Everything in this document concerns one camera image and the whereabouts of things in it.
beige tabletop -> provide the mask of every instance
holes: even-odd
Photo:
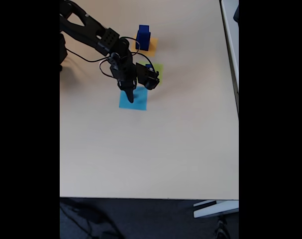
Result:
[[[150,60],[163,64],[163,82],[148,91],[146,111],[121,109],[116,80],[68,53],[60,72],[60,196],[238,200],[239,120],[219,1],[74,2],[120,36],[149,25],[158,38]],[[64,35],[70,50],[103,57]],[[110,72],[108,63],[102,68]]]

sticky note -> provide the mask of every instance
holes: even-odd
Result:
[[[147,61],[139,61],[138,63],[140,63],[143,66],[145,66],[147,64],[150,64]],[[159,86],[160,86],[162,84],[162,81],[163,81],[163,65],[162,64],[158,64],[158,63],[153,63],[153,62],[152,62],[152,64],[154,66],[155,71],[159,72],[159,79],[160,79]]]
[[[149,50],[148,51],[139,50],[139,52],[146,56],[155,56],[157,41],[158,41],[158,38],[151,37]],[[131,52],[136,52],[136,51],[137,51],[137,49],[135,49],[135,43],[133,43],[131,45]]]
[[[147,103],[147,89],[144,86],[137,86],[136,89],[133,90],[133,97],[133,103],[130,103],[127,99],[126,93],[121,91],[119,108],[145,111]]]

robotic arm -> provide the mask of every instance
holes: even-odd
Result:
[[[75,14],[84,26],[68,21],[68,17]],[[133,103],[133,90],[136,88],[136,78],[148,90],[154,89],[159,83],[159,72],[154,67],[147,68],[141,64],[133,64],[132,53],[129,51],[129,42],[111,28],[104,28],[99,22],[90,17],[82,8],[70,0],[60,0],[60,32],[82,42],[107,57],[110,70],[117,79],[117,86],[125,91],[128,100]],[[67,50],[65,39],[60,33],[60,63],[66,58]]]

floor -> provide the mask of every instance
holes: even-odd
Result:
[[[125,239],[213,239],[217,217],[194,219],[198,200],[74,199],[103,210],[115,222]],[[67,214],[88,230],[86,220],[61,204]],[[225,215],[231,239],[238,239],[239,213]],[[108,224],[92,224],[94,236],[112,232]],[[60,238],[86,239],[88,236],[60,210]]]

black cable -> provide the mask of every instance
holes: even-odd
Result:
[[[91,224],[90,224],[90,222],[89,222],[88,219],[87,219],[87,224],[88,224],[88,227],[89,227],[89,233],[88,233],[87,239],[90,239],[90,235],[89,234],[92,234],[92,227],[91,227]]]
[[[122,38],[127,38],[127,39],[134,40],[137,44],[139,44],[139,48],[137,49],[137,52],[131,52],[131,53],[134,53],[132,56],[135,56],[139,52],[139,50],[141,49],[141,44],[136,39],[134,39],[133,37],[123,36]]]
[[[87,235],[91,236],[93,238],[93,236],[91,235],[91,233],[89,233],[87,230],[85,230],[83,227],[81,227],[79,225],[79,223],[76,222],[76,220],[74,220],[72,217],[70,217],[66,212],[65,210],[62,209],[62,207],[60,206],[60,209],[61,211],[63,212],[63,214],[68,218],[70,219],[74,224],[76,224],[82,231],[84,231]]]
[[[145,58],[146,58],[146,59],[149,61],[150,65],[152,66],[152,69],[153,69],[154,73],[156,73],[155,68],[154,68],[154,66],[153,66],[152,62],[150,61],[150,59],[149,59],[149,58],[147,58],[147,56],[146,56],[146,55],[144,55],[144,54],[142,54],[142,53],[139,53],[139,52],[138,52],[138,54],[139,54],[139,55],[141,55],[141,56],[144,56],[144,57],[145,57]]]
[[[98,59],[98,60],[89,61],[89,60],[87,60],[86,58],[84,58],[84,57],[78,55],[77,53],[75,53],[75,52],[69,50],[68,48],[66,48],[66,50],[67,50],[67,51],[70,51],[72,54],[75,54],[76,56],[78,56],[78,57],[80,57],[81,59],[83,59],[83,60],[85,60],[85,61],[88,61],[88,62],[98,62],[98,61],[101,61],[101,60],[104,60],[104,59],[108,58],[108,56],[106,56],[106,57],[101,58],[101,59]]]
[[[108,76],[108,77],[111,77],[111,78],[114,78],[114,79],[115,79],[115,77],[113,77],[113,76],[111,76],[111,75],[108,75],[108,74],[104,73],[103,70],[101,69],[101,65],[102,65],[102,63],[105,62],[105,61],[107,61],[107,59],[105,59],[105,60],[103,60],[103,61],[101,61],[101,62],[99,63],[99,68],[100,68],[102,74],[104,74],[105,76]]]

